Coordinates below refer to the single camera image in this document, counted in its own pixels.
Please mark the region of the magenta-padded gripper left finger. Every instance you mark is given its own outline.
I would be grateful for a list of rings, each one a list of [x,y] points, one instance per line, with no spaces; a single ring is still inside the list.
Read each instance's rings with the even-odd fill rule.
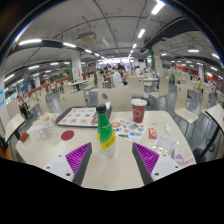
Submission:
[[[92,144],[84,144],[66,155],[56,156],[44,167],[44,170],[81,185],[91,154]]]

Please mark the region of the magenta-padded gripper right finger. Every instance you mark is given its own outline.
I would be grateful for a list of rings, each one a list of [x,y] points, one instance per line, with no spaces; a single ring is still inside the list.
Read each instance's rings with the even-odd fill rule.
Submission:
[[[169,155],[161,155],[140,144],[134,143],[132,153],[145,185],[181,170],[181,166]]]

